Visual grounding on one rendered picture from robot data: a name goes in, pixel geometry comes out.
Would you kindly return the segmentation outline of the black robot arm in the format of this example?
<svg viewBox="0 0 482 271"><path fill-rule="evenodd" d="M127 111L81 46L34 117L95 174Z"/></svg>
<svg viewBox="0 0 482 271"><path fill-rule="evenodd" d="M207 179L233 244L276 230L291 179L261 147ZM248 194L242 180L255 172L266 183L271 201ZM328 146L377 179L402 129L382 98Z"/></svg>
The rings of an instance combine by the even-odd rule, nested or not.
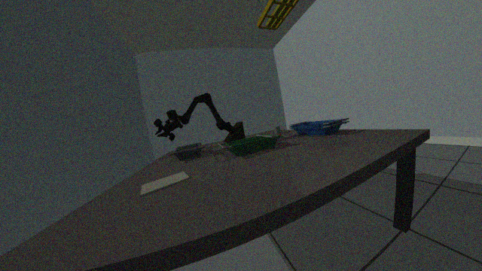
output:
<svg viewBox="0 0 482 271"><path fill-rule="evenodd" d="M176 129L178 127L182 128L183 124L189 123L189 120L191 119L192 112L193 112L195 106L197 105L197 103L203 103L203 102L205 102L206 105L208 105L209 108L211 109L211 112L212 112L212 114L213 114L213 116L214 116L214 118L216 119L216 122L217 122L215 125L220 130L223 130L223 129L227 130L232 135L234 133L234 131L236 130L236 128L231 126L230 122L225 123L221 119L221 117L219 116L218 112L215 109L215 106L212 103L212 97L209 93L204 93L204 94L201 94L199 96L194 97L194 100L191 103L190 107L188 108L188 110L182 116L177 115L175 110L168 111L167 115L168 115L169 119L166 121L166 125L169 124L170 121L173 121L172 123L170 123L173 129ZM181 124L180 122L183 123L183 124Z"/></svg>

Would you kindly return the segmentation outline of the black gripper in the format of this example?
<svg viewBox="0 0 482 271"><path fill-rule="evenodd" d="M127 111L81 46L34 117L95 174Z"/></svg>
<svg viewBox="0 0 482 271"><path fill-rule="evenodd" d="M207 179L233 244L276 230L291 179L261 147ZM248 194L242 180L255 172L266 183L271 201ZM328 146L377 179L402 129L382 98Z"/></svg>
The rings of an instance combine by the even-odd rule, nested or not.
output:
<svg viewBox="0 0 482 271"><path fill-rule="evenodd" d="M175 138L175 135L171 132L173 131L174 129L172 128L171 124L167 124L166 126L162 126L162 121L160 119L156 119L155 122L154 122L154 125L156 127L159 127L158 128L158 131L156 131L156 134L158 134L159 132L161 132L161 130L163 129L165 132L162 132L161 134L157 135L157 137L167 137L167 136L170 136L169 137L169 140L172 142ZM171 132L171 133L170 133ZM155 134L155 135L156 135Z"/></svg>

